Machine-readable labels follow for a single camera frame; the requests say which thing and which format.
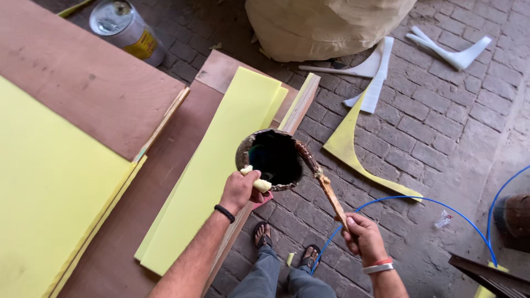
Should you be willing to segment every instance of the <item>yellow foam sheet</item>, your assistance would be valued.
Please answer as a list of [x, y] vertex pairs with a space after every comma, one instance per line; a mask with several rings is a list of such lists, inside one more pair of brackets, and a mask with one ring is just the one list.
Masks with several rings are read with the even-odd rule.
[[145, 255], [145, 251], [147, 250], [147, 247], [149, 247], [149, 243], [151, 243], [151, 239], [153, 238], [153, 235], [156, 232], [156, 229], [158, 229], [158, 225], [160, 224], [160, 221], [164, 217], [164, 214], [167, 210], [167, 207], [169, 206], [169, 203], [171, 202], [171, 199], [173, 198], [173, 195], [175, 194], [176, 189], [179, 187], [180, 181], [182, 181], [182, 177], [186, 174], [186, 169], [189, 167], [190, 162], [193, 160], [193, 156], [191, 157], [190, 161], [184, 168], [184, 171], [182, 171], [182, 174], [180, 174], [179, 179], [177, 180], [175, 186], [171, 190], [169, 196], [167, 197], [166, 201], [164, 202], [164, 205], [162, 205], [162, 208], [160, 209], [159, 213], [156, 215], [155, 220], [149, 227], [149, 230], [147, 231], [147, 234], [145, 234], [144, 239], [140, 243], [140, 246], [136, 250], [134, 254], [134, 258], [141, 261]]
[[119, 189], [119, 192], [116, 196], [114, 196], [114, 199], [110, 202], [109, 206], [107, 208], [103, 207], [96, 216], [96, 219], [94, 220], [92, 226], [94, 227], [91, 231], [88, 237], [85, 239], [84, 242], [82, 242], [82, 246], [79, 248], [79, 250], [75, 250], [71, 254], [72, 261], [67, 262], [64, 264], [64, 270], [61, 270], [56, 278], [54, 279], [54, 282], [48, 287], [48, 290], [46, 294], [43, 295], [43, 297], [49, 297], [49, 298], [56, 298], [59, 295], [59, 292], [63, 289], [64, 285], [70, 278], [70, 275], [74, 272], [75, 267], [79, 263], [79, 260], [81, 260], [81, 257], [83, 256], [86, 248], [89, 246], [90, 242], [94, 237], [96, 236], [96, 233], [99, 231], [105, 220], [107, 220], [107, 217], [109, 217], [110, 213], [116, 206], [116, 204], [119, 202], [121, 197], [123, 196], [123, 193], [127, 190], [133, 179], [136, 177], [136, 174], [138, 174], [138, 171], [142, 168], [145, 161], [147, 160], [147, 155], [142, 156], [140, 161], [138, 163], [132, 163], [130, 166], [132, 168], [132, 173], [129, 175], [125, 183], [121, 186]]
[[324, 144], [324, 149], [373, 182], [379, 183], [380, 185], [388, 187], [405, 196], [423, 197], [423, 195], [417, 191], [368, 173], [357, 159], [354, 147], [354, 131], [355, 123], [357, 122], [357, 117], [359, 116], [360, 107], [363, 103], [365, 94], [366, 93], [363, 92], [361, 98], [357, 101], [354, 107], [351, 108], [339, 127], [337, 127], [328, 141]]
[[131, 163], [4, 77], [0, 122], [0, 297], [40, 297]]
[[[493, 262], [488, 262], [488, 266], [491, 268], [495, 268], [495, 265]], [[509, 272], [508, 268], [505, 268], [499, 264], [497, 264], [497, 269], [504, 272]], [[476, 290], [475, 297], [474, 298], [495, 298], [495, 294], [491, 293], [487, 288], [483, 286], [479, 286], [479, 288]]]
[[[276, 97], [274, 98], [274, 100], [273, 100], [273, 102], [271, 104], [271, 107], [269, 109], [269, 112], [267, 113], [267, 115], [265, 117], [265, 120], [263, 121], [260, 129], [264, 129], [264, 128], [267, 128], [267, 127], [270, 126], [270, 123], [274, 119], [274, 116], [276, 115], [276, 112], [280, 108], [281, 103], [284, 101], [284, 98], [287, 95], [288, 91], [289, 90], [287, 90], [286, 88], [280, 87], [280, 89], [276, 93]], [[178, 179], [178, 181], [176, 182], [175, 186], [171, 190], [171, 193], [169, 194], [169, 196], [167, 197], [166, 201], [164, 202], [164, 205], [162, 205], [162, 208], [160, 209], [159, 213], [156, 215], [156, 218], [153, 221], [153, 223], [151, 224], [151, 227], [149, 227], [149, 230], [147, 231], [147, 234], [145, 234], [144, 239], [142, 240], [140, 246], [136, 250], [136, 253], [134, 255], [135, 259], [141, 261], [142, 258], [144, 257], [145, 251], [147, 250], [147, 247], [149, 247], [151, 239], [153, 238], [153, 235], [155, 234], [156, 229], [158, 229], [158, 225], [160, 224], [160, 221], [162, 220], [162, 218], [163, 218], [163, 216], [164, 216], [164, 214], [165, 214], [165, 212], [167, 210], [167, 207], [168, 207], [169, 203], [171, 202], [171, 199], [173, 198], [173, 195], [175, 194], [176, 189], [179, 187], [181, 178], [186, 173], [186, 169], [188, 168], [190, 162], [188, 162], [188, 164], [184, 168], [184, 171], [182, 172], [182, 174], [180, 175], [180, 178]]]
[[141, 264], [163, 275], [219, 202], [241, 141], [259, 130], [281, 83], [239, 67], [173, 194]]

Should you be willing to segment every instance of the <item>person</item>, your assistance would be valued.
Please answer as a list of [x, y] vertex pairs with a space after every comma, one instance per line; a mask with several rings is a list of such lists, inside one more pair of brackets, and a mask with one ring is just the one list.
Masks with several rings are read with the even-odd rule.
[[[260, 171], [251, 171], [245, 176], [236, 171], [228, 177], [219, 205], [153, 288], [149, 298], [201, 297], [220, 242], [233, 220], [232, 216], [237, 215], [249, 200], [264, 202], [264, 195], [252, 186], [260, 176]], [[346, 216], [348, 226], [347, 230], [342, 230], [342, 236], [347, 247], [353, 254], [361, 255], [364, 270], [367, 267], [380, 270], [369, 274], [374, 297], [409, 297], [397, 271], [378, 265], [388, 265], [391, 259], [386, 253], [377, 225], [357, 213], [347, 213]], [[258, 261], [228, 296], [230, 298], [270, 298], [276, 295], [280, 262], [273, 249], [271, 228], [267, 223], [262, 222], [255, 227], [254, 244], [258, 250]], [[293, 297], [336, 297], [331, 286], [310, 275], [319, 253], [317, 246], [307, 247], [299, 266], [290, 270], [288, 289]]]

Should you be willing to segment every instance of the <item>gray pants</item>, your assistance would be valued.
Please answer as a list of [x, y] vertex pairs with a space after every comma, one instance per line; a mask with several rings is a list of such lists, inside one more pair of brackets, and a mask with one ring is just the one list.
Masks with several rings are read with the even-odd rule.
[[[307, 266], [291, 268], [289, 293], [294, 298], [336, 298], [335, 291], [325, 282], [314, 278]], [[273, 298], [280, 274], [280, 261], [274, 250], [263, 245], [258, 251], [258, 261], [249, 274], [228, 295], [228, 298]]]

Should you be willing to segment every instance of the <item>brick floor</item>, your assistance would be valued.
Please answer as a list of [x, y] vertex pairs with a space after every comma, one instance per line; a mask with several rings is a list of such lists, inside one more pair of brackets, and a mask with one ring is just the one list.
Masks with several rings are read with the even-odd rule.
[[[59, 12], [77, 1], [37, 2]], [[210, 52], [208, 48], [219, 42], [223, 45], [221, 51], [295, 88], [301, 86], [307, 75], [306, 71], [298, 70], [300, 63], [268, 60], [258, 52], [259, 43], [250, 43], [253, 31], [243, 0], [226, 0], [220, 4], [183, 0], [132, 2], [169, 50], [170, 54], [159, 69], [187, 84], [204, 63]], [[87, 20], [93, 6], [68, 19], [88, 29]], [[405, 38], [413, 25], [419, 26], [447, 50], [463, 50], [486, 34], [493, 42], [469, 68], [457, 72]], [[498, 146], [491, 140], [511, 130], [513, 121], [509, 119], [514, 114], [518, 90], [527, 72], [529, 28], [530, 2], [525, 0], [417, 2], [390, 34], [396, 41], [377, 110], [374, 115], [361, 115], [358, 121], [356, 152], [364, 167], [432, 198], [454, 200], [457, 209], [473, 216], [477, 202], [473, 196], [480, 196], [481, 184], [461, 183], [459, 187], [448, 188], [459, 181], [452, 179], [453, 176], [468, 173], [458, 162], [471, 159], [477, 163], [477, 168], [490, 164]], [[341, 57], [339, 61], [351, 67], [360, 64], [368, 55], [369, 51], [365, 51]], [[331, 67], [329, 62], [305, 64]], [[372, 199], [394, 195], [321, 149], [348, 112], [341, 101], [357, 95], [369, 80], [318, 75], [322, 79], [317, 96], [295, 136], [308, 144], [317, 161], [324, 166], [347, 211]], [[528, 102], [517, 106], [528, 108]], [[528, 137], [528, 128], [517, 122], [513, 134]], [[481, 140], [477, 136], [489, 141], [478, 146]], [[478, 179], [470, 184], [486, 178], [480, 171], [466, 177], [469, 176]], [[464, 199], [456, 200], [458, 194]], [[441, 209], [428, 204], [389, 200], [361, 212], [380, 222], [387, 249], [395, 258], [411, 297], [460, 296], [454, 289], [456, 284], [462, 283], [462, 275], [447, 265], [448, 251], [461, 252], [458, 242], [466, 242], [464, 236], [471, 229], [465, 223], [455, 222], [445, 230], [434, 231], [432, 223]], [[337, 227], [332, 214], [323, 192], [310, 177], [304, 177], [293, 190], [275, 194], [273, 201], [251, 214], [207, 297], [227, 295], [249, 271], [255, 261], [250, 233], [256, 222], [266, 220], [273, 226], [272, 238], [282, 264], [289, 252], [298, 252], [296, 263], [304, 246], [322, 245]], [[359, 259], [347, 251], [340, 236], [333, 242], [315, 276], [332, 285], [338, 297], [370, 296], [372, 287], [367, 277], [359, 273]], [[288, 272], [285, 265], [282, 266], [278, 296], [285, 294]], [[468, 283], [469, 293], [475, 288], [476, 284]]]

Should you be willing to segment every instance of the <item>yellow label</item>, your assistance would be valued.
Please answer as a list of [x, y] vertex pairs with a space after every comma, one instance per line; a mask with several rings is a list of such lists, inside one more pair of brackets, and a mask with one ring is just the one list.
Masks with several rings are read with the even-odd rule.
[[136, 58], [144, 60], [151, 57], [156, 49], [156, 46], [156, 39], [154, 39], [151, 33], [149, 33], [147, 30], [144, 30], [144, 33], [142, 33], [142, 36], [137, 42], [130, 46], [126, 46], [123, 49]]

